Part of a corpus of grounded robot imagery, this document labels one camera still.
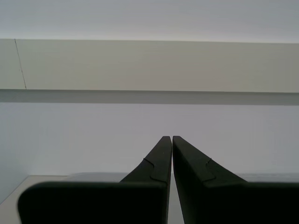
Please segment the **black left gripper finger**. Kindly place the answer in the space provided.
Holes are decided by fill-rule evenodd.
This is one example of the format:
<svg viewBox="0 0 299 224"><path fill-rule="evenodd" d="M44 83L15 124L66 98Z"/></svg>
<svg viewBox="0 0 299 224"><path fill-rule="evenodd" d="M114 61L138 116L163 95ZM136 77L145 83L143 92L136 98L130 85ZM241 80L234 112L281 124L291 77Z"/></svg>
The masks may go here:
<svg viewBox="0 0 299 224"><path fill-rule="evenodd" d="M296 224L299 185L248 182L174 136L173 168L186 224Z"/></svg>
<svg viewBox="0 0 299 224"><path fill-rule="evenodd" d="M165 224L172 143L162 137L120 182L42 182L17 203L23 224Z"/></svg>

